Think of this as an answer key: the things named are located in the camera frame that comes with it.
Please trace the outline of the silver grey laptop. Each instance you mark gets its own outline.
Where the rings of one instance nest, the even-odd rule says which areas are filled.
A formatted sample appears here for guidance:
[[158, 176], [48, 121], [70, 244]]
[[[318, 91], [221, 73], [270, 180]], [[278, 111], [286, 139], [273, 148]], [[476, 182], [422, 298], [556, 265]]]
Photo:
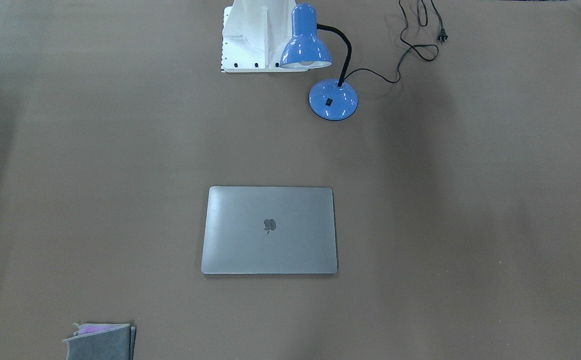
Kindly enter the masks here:
[[201, 257], [204, 275], [337, 271], [330, 187], [210, 187]]

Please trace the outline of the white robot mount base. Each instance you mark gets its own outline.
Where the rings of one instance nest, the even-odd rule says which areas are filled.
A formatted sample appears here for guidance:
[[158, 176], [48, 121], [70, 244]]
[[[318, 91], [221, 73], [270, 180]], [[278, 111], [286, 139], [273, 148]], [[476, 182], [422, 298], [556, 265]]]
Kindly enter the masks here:
[[297, 73], [281, 68], [283, 49], [292, 37], [293, 0], [235, 0], [223, 13], [221, 71]]

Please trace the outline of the blue desk lamp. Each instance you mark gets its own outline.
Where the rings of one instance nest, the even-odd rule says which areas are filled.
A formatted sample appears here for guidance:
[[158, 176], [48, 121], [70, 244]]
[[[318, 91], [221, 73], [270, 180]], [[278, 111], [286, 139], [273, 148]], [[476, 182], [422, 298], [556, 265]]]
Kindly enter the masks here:
[[345, 34], [335, 27], [317, 22], [316, 9], [309, 3], [300, 3], [292, 9], [292, 36], [282, 50], [279, 66], [282, 69], [318, 69], [332, 65], [332, 57], [318, 31], [338, 35], [347, 48], [347, 54], [336, 79], [324, 79], [311, 87], [308, 104], [320, 118], [342, 121], [357, 110], [358, 96], [346, 82], [348, 66], [352, 57], [352, 45]]

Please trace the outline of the folded grey cloth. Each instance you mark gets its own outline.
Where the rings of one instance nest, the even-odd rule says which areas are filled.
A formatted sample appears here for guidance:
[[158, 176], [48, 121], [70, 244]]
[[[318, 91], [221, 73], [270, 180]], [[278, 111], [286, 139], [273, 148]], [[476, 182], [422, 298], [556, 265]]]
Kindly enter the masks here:
[[75, 323], [73, 337], [63, 340], [67, 360], [131, 360], [136, 328], [130, 323]]

